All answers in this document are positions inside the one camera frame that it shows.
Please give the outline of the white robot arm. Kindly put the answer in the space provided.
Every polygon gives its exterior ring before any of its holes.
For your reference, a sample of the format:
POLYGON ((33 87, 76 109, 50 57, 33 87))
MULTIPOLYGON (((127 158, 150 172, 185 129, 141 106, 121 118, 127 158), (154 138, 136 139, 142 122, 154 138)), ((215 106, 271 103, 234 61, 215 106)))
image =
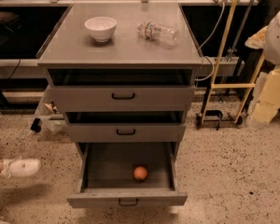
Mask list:
POLYGON ((265 60, 274 65, 250 113, 252 120, 269 123, 280 109, 280 10, 267 26, 250 36, 245 45, 262 49, 265 60))

